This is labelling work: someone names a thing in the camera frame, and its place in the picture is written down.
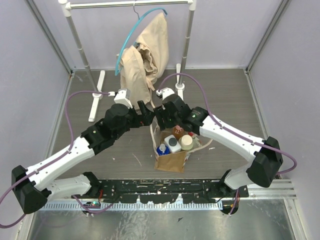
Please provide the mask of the canvas tote bag with handles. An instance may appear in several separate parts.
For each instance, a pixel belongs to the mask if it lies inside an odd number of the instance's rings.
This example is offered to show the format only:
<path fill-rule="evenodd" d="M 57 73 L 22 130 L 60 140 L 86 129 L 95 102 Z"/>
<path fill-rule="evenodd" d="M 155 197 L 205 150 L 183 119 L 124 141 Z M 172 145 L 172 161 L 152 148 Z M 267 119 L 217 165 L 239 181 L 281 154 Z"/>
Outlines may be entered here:
<path fill-rule="evenodd" d="M 189 157 L 194 153 L 207 148 L 212 143 L 212 140 L 210 139 L 207 142 L 203 143 L 195 133 L 186 131 L 187 135 L 190 135 L 193 139 L 192 150 L 181 150 L 177 153 L 158 155 L 156 151 L 157 147 L 160 144 L 164 144 L 164 138 L 172 135 L 172 129 L 173 128 L 160 130 L 156 121 L 154 121 L 149 127 L 152 146 L 155 155 L 154 168 L 159 171 L 183 173 L 185 170 L 185 164 Z"/>

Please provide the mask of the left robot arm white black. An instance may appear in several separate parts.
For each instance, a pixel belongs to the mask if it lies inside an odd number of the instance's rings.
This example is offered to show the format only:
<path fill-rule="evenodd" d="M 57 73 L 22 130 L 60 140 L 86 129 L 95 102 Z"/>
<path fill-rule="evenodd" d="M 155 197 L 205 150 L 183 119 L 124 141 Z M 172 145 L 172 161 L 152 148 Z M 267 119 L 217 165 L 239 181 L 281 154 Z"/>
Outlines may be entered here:
<path fill-rule="evenodd" d="M 140 113 L 121 103 L 115 103 L 104 118 L 89 126 L 69 146 L 42 162 L 11 171 L 13 193 L 24 214 L 41 209 L 48 201 L 72 195 L 95 198 L 101 184 L 92 172 L 77 177 L 58 179 L 60 175 L 84 160 L 111 147 L 124 133 L 133 128 L 150 126 L 155 113 L 143 101 L 138 101 Z"/>

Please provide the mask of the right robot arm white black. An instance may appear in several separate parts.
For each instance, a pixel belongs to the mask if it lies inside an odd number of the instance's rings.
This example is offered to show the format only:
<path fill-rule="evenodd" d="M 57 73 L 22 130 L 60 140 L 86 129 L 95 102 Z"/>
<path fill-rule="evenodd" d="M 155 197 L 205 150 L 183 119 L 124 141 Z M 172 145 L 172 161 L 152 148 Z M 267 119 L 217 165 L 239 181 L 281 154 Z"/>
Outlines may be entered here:
<path fill-rule="evenodd" d="M 268 188 L 283 164 L 279 142 L 250 136 L 217 119 L 202 107 L 190 108 L 177 94 L 166 97 L 154 108 L 161 130 L 181 127 L 187 132 L 214 140 L 242 156 L 247 164 L 225 172 L 219 191 L 231 197 L 238 188 L 256 184 Z"/>

